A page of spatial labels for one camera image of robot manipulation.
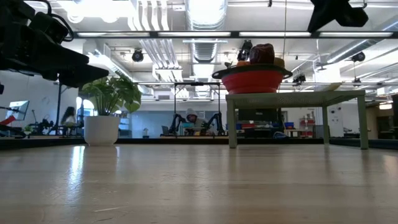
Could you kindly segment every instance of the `camera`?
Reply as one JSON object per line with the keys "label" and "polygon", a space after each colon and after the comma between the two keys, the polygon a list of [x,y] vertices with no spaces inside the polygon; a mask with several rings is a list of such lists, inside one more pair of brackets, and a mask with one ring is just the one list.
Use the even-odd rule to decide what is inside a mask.
{"label": "camera", "polygon": [[363,52],[360,52],[350,58],[353,62],[363,62],[365,60],[366,56]]}
{"label": "camera", "polygon": [[0,0],[0,70],[41,75],[74,88],[106,77],[109,72],[88,65],[86,55],[61,46],[73,40],[73,31],[51,13],[48,1],[40,1],[48,5],[48,13],[35,14],[23,0]]}
{"label": "camera", "polygon": [[144,59],[144,55],[142,54],[142,50],[141,49],[136,49],[132,55],[132,60],[134,62],[142,62]]}
{"label": "camera", "polygon": [[244,40],[241,50],[238,54],[238,61],[246,61],[249,59],[250,50],[253,47],[251,40]]}

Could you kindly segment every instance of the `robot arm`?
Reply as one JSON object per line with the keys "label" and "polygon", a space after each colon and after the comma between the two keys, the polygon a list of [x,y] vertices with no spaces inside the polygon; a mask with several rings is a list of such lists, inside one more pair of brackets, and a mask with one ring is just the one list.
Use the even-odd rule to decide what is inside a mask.
{"label": "robot arm", "polygon": [[170,128],[169,128],[169,133],[170,133],[170,134],[176,135],[176,134],[177,134],[177,131],[178,131],[178,127],[180,126],[180,123],[181,123],[181,122],[187,122],[187,121],[186,121],[185,118],[183,118],[181,115],[179,115],[179,114],[174,114],[174,118],[173,118],[172,125],[171,125]]}
{"label": "robot arm", "polygon": [[217,134],[218,134],[219,136],[225,135],[225,131],[224,131],[224,129],[223,129],[223,122],[222,122],[222,119],[221,119],[221,112],[219,112],[219,113],[217,113],[217,114],[214,114],[214,115],[210,118],[210,120],[209,120],[207,123],[205,123],[205,124],[203,125],[203,130],[204,130],[204,131],[209,130],[210,127],[211,127],[211,124],[212,124],[212,122],[213,122],[214,120],[216,120]]}

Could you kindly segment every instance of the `ceiling beam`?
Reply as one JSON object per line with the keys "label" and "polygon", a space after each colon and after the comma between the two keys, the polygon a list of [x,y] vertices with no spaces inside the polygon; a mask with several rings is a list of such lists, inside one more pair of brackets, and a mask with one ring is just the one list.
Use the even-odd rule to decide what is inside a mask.
{"label": "ceiling beam", "polygon": [[322,31],[75,31],[76,39],[398,39],[398,32]]}

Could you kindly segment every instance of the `desk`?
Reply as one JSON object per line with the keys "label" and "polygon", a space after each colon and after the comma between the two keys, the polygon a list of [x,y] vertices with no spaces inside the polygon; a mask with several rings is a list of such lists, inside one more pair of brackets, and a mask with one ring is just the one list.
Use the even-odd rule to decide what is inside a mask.
{"label": "desk", "polygon": [[357,98],[361,149],[368,149],[365,91],[316,91],[296,93],[250,93],[226,95],[229,147],[236,148],[235,109],[322,107],[323,142],[329,144],[328,106]]}
{"label": "desk", "polygon": [[291,138],[293,137],[294,132],[297,133],[297,137],[299,138],[302,133],[307,132],[307,131],[308,130],[305,130],[305,129],[303,129],[303,130],[301,130],[301,129],[285,129],[286,134],[289,133],[287,135],[289,135]]}

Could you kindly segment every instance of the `light fixture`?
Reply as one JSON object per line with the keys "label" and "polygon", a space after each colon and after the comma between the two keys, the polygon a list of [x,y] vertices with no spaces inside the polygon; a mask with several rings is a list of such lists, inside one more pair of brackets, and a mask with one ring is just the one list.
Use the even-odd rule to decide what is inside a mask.
{"label": "light fixture", "polygon": [[240,37],[310,37],[309,32],[240,32]]}
{"label": "light fixture", "polygon": [[140,85],[174,85],[172,82],[139,82]]}
{"label": "light fixture", "polygon": [[321,32],[320,37],[390,37],[392,32]]}
{"label": "light fixture", "polygon": [[182,40],[184,44],[227,44],[228,40]]}
{"label": "light fixture", "polygon": [[159,32],[159,37],[229,37],[230,32]]}
{"label": "light fixture", "polygon": [[379,109],[380,110],[389,110],[389,109],[391,109],[392,108],[392,105],[391,104],[382,104],[382,105],[379,105]]}
{"label": "light fixture", "polygon": [[79,37],[149,37],[148,32],[76,32]]}

